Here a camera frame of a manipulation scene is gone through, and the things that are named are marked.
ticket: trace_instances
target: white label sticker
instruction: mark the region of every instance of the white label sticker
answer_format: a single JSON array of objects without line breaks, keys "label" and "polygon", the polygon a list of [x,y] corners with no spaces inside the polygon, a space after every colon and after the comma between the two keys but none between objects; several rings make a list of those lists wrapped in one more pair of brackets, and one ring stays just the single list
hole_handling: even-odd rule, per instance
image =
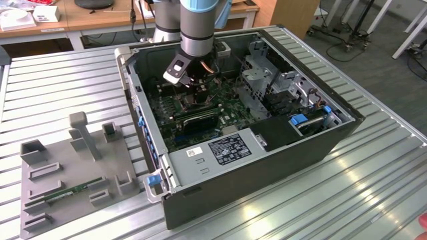
[{"label": "white label sticker", "polygon": [[51,29],[42,29],[40,31],[43,33],[47,33],[47,32],[59,32],[59,31],[64,31],[66,29],[62,27],[62,28],[51,28]]},{"label": "white label sticker", "polygon": [[200,153],[203,153],[203,151],[202,151],[202,147],[199,147],[199,146],[196,148],[187,150],[188,157],[192,157]]}]

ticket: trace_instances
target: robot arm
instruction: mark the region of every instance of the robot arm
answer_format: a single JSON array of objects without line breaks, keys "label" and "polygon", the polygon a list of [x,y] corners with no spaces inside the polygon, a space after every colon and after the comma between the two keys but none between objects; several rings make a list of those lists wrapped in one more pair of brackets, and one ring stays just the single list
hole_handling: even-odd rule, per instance
[{"label": "robot arm", "polygon": [[163,77],[172,84],[186,86],[208,72],[218,74],[208,65],[215,65],[215,27],[227,23],[232,0],[168,0],[156,1],[155,42],[180,39],[180,52]]}]

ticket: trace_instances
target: small circuit board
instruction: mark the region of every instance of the small circuit board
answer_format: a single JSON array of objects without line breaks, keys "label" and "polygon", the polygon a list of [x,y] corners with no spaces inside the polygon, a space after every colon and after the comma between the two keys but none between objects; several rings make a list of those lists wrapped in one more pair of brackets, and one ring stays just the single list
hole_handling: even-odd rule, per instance
[{"label": "small circuit board", "polygon": [[196,93],[158,85],[150,105],[170,152],[245,129],[257,120],[237,94],[237,80],[218,78]]}]

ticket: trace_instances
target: slatted metal table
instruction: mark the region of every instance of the slatted metal table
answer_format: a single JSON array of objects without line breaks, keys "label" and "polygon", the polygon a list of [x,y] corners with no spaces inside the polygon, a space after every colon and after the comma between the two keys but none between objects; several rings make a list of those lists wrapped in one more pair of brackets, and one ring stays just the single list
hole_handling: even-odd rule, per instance
[{"label": "slatted metal table", "polygon": [[[426,137],[286,29],[266,31],[366,116],[353,136],[322,162],[174,230],[142,192],[34,239],[407,240],[423,232]],[[68,114],[86,111],[91,132],[115,121],[140,182],[148,169],[112,47],[15,58],[3,69],[0,103],[0,239],[18,239],[19,146],[70,138]]]}]

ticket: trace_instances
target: power supply label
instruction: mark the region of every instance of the power supply label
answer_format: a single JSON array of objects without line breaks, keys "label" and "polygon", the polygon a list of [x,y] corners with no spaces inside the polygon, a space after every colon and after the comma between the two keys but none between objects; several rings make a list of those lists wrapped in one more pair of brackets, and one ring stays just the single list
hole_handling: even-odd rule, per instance
[{"label": "power supply label", "polygon": [[208,147],[220,165],[230,164],[253,154],[239,134],[211,142]]}]

